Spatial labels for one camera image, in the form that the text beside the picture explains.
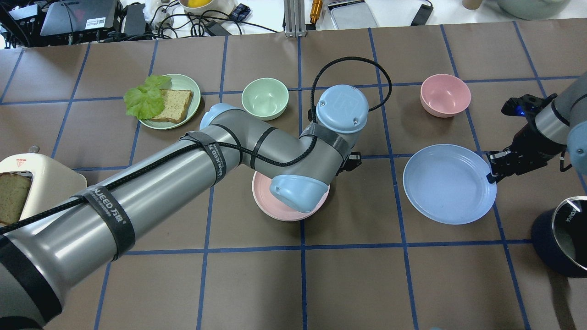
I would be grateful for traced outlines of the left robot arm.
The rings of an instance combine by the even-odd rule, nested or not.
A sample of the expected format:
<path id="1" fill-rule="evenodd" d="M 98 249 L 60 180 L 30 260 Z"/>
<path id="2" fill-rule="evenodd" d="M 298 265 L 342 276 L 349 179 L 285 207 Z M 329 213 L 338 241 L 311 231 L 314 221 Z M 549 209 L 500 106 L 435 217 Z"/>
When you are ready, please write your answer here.
<path id="1" fill-rule="evenodd" d="M 293 137 L 227 103 L 200 129 L 57 206 L 1 228 L 1 328 L 41 330 L 68 292 L 229 171 L 247 165 L 271 178 L 270 192 L 302 213 L 315 209 L 347 162 L 368 119 L 355 87 L 328 88 Z"/>

